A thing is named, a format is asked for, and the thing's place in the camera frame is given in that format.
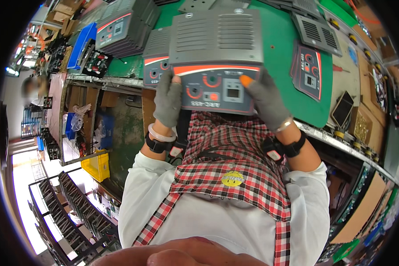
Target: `person's hand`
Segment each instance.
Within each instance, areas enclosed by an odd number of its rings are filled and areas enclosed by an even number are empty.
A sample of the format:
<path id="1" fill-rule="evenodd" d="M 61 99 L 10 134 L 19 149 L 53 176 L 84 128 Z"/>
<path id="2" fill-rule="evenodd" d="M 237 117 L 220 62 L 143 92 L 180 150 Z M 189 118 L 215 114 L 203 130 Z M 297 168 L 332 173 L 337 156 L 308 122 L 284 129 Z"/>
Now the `person's hand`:
<path id="1" fill-rule="evenodd" d="M 156 88 L 154 117 L 166 127 L 177 125 L 182 105 L 182 80 L 170 70 L 164 72 Z"/>
<path id="2" fill-rule="evenodd" d="M 291 114 L 282 102 L 281 94 L 268 71 L 264 71 L 260 81 L 245 75 L 239 77 L 239 80 L 254 99 L 261 120 L 270 131 L 275 132 Z"/>

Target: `orange fingertip cover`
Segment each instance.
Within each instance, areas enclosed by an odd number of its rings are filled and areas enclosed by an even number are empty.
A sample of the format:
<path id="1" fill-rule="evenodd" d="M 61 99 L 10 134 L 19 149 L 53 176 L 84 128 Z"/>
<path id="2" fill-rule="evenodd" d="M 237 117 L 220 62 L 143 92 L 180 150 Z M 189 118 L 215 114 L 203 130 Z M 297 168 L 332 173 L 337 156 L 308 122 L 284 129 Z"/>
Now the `orange fingertip cover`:
<path id="1" fill-rule="evenodd" d="M 253 82 L 254 80 L 252 78 L 250 78 L 249 76 L 245 76 L 242 75 L 241 77 L 239 77 L 239 80 L 241 81 L 241 84 L 247 88 L 251 82 Z"/>

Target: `yellow plastic bin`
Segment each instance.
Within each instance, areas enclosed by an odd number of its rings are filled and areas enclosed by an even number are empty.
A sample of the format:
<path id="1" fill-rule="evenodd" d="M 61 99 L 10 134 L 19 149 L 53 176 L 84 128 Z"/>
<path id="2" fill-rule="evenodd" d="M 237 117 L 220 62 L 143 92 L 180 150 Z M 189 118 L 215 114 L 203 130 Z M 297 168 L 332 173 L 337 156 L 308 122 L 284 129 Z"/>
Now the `yellow plastic bin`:
<path id="1" fill-rule="evenodd" d="M 108 153 L 81 161 L 81 168 L 83 168 L 89 175 L 91 175 L 98 182 L 102 182 L 110 176 L 109 174 L 109 157 Z"/>

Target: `yellow smiley patch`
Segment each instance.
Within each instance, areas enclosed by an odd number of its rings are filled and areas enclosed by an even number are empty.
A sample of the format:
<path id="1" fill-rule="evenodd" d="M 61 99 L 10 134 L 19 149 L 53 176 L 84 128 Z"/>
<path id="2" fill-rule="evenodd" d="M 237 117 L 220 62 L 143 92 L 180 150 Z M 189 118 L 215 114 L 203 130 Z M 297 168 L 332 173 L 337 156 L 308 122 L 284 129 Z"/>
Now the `yellow smiley patch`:
<path id="1" fill-rule="evenodd" d="M 238 171 L 229 171 L 220 180 L 225 186 L 239 186 L 245 181 Z"/>

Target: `checkered shirt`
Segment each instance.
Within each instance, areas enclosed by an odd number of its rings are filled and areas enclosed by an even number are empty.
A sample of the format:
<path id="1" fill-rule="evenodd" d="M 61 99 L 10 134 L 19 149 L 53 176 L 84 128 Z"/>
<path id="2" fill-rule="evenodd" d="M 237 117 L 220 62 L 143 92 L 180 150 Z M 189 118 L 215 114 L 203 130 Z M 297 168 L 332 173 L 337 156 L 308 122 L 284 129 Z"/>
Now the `checkered shirt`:
<path id="1" fill-rule="evenodd" d="M 208 112 L 192 112 L 182 165 L 178 166 L 168 196 L 161 202 L 133 246 L 148 245 L 183 193 L 195 192 L 243 200 L 276 221 L 274 266 L 288 266 L 290 258 L 290 200 L 282 183 L 282 168 L 269 159 L 261 144 L 271 132 L 258 117 L 232 122 Z M 203 151 L 233 159 L 207 157 Z M 243 177 L 229 187 L 221 178 L 229 171 Z"/>

